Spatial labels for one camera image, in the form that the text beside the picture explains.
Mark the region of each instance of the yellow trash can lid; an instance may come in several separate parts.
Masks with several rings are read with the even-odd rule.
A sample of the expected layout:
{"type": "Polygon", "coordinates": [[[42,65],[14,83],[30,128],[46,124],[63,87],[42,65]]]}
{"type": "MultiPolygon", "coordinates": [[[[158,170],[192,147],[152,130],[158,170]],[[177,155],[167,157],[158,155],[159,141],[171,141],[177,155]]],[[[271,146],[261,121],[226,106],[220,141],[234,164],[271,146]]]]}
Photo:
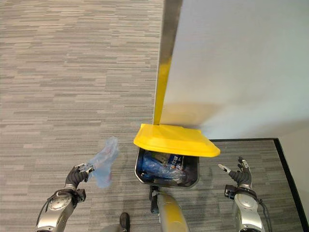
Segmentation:
{"type": "Polygon", "coordinates": [[[185,156],[215,157],[220,149],[200,130],[171,125],[141,124],[134,144],[145,150],[185,156]]]}

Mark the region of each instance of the plastic bag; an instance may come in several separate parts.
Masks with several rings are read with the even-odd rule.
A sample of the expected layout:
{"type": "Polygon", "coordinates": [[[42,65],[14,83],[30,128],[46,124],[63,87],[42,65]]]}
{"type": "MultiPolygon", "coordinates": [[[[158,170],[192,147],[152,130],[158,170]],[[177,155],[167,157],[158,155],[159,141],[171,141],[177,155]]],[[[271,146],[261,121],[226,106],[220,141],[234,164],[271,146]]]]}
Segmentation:
{"type": "Polygon", "coordinates": [[[111,137],[105,141],[105,147],[97,153],[88,163],[87,167],[93,165],[94,171],[89,174],[90,179],[94,176],[99,188],[107,187],[112,182],[111,166],[112,162],[119,154],[118,139],[111,137]]]}
{"type": "Polygon", "coordinates": [[[158,159],[155,159],[150,151],[146,151],[143,157],[142,170],[146,178],[159,177],[164,179],[180,179],[185,177],[185,173],[173,167],[172,165],[163,165],[158,159]]]}

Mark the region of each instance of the black baseboard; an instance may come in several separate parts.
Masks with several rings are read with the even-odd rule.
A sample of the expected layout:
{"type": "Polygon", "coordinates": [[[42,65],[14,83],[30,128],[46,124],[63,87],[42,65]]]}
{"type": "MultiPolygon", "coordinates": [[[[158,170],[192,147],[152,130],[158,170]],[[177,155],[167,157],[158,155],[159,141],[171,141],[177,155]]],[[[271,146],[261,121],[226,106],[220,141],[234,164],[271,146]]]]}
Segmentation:
{"type": "Polygon", "coordinates": [[[303,227],[304,232],[309,232],[309,226],[307,222],[307,218],[305,215],[305,211],[303,208],[303,205],[301,204],[300,197],[294,182],[294,179],[292,177],[292,174],[290,172],[288,163],[286,162],[283,149],[281,147],[280,141],[278,138],[256,138],[256,139],[211,139],[212,142],[227,142],[227,141],[254,141],[254,140],[273,140],[274,144],[276,146],[286,179],[289,183],[290,190],[294,199],[294,203],[298,212],[298,216],[301,222],[301,225],[303,227]]]}

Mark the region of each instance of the cable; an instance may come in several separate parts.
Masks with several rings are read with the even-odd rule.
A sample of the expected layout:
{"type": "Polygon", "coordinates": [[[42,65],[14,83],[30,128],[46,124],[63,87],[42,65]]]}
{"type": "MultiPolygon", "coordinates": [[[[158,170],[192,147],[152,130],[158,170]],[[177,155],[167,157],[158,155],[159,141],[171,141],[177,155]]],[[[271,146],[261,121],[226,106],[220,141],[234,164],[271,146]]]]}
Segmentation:
{"type": "Polygon", "coordinates": [[[268,231],[269,232],[272,232],[272,226],[271,226],[271,222],[270,222],[270,216],[269,216],[269,212],[268,212],[268,209],[266,207],[266,205],[264,204],[263,200],[262,199],[259,199],[259,204],[262,206],[263,208],[263,214],[264,214],[264,217],[265,217],[265,220],[266,220],[266,223],[267,223],[267,227],[268,227],[268,231]]]}

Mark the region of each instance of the shoe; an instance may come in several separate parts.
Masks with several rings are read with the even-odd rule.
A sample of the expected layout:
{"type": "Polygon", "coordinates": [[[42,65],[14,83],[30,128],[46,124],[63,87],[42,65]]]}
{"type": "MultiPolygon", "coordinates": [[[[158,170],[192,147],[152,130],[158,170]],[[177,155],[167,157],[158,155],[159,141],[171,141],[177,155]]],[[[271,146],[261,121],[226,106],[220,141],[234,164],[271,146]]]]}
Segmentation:
{"type": "Polygon", "coordinates": [[[128,213],[120,215],[120,226],[124,232],[130,232],[130,216],[128,213]]]}

